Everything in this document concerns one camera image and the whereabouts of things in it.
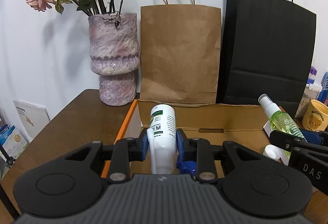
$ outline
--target white wall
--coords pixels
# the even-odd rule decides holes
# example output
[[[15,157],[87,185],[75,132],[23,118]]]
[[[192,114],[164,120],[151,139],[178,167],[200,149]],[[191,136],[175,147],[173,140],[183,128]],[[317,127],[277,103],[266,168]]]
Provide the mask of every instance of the white wall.
[[[221,8],[223,15],[224,2],[196,0],[197,4]],[[328,69],[328,0],[294,2],[317,14],[313,65],[320,81]],[[140,15],[140,6],[159,3],[160,0],[124,0],[123,12]],[[45,106],[53,118],[81,91],[98,88],[98,76],[89,68],[87,17],[75,9],[74,4],[65,5],[60,16],[54,9],[34,11],[25,0],[0,0],[0,108],[7,121],[23,132],[13,99]]]

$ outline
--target yellow mug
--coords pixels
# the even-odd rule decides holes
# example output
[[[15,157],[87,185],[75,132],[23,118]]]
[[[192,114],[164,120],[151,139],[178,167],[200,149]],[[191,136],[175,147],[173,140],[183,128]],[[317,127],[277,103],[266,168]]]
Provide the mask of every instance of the yellow mug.
[[[302,119],[302,125],[313,132],[324,131],[328,126],[328,107],[312,99]]]

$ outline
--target wooden table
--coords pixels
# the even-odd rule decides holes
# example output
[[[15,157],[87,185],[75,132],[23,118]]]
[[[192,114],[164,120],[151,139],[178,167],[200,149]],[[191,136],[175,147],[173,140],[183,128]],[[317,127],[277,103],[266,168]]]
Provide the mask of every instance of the wooden table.
[[[17,207],[13,197],[16,178],[24,172],[57,158],[94,140],[113,144],[130,104],[110,107],[99,99],[99,90],[85,90],[69,103],[32,141],[5,175],[1,184]],[[314,223],[328,222],[328,197],[316,192],[305,215]],[[0,223],[12,218],[0,202]]]

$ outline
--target green liquid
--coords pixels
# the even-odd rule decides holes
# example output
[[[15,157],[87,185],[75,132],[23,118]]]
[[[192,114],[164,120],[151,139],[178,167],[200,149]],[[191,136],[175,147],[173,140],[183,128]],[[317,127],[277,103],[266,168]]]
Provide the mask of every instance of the green liquid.
[[[286,112],[282,112],[282,111],[275,112],[270,118],[270,127],[271,130],[278,130],[305,139],[301,130],[297,127],[296,123]],[[285,151],[285,154],[289,159],[290,152]]]

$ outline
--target cartoon bear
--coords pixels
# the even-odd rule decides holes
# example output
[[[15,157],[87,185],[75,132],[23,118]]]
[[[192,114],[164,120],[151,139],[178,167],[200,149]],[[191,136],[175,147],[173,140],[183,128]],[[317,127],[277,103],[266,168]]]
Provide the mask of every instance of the cartoon bear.
[[[317,119],[313,114],[310,115],[309,126],[311,129],[316,130],[321,124],[321,120]]]

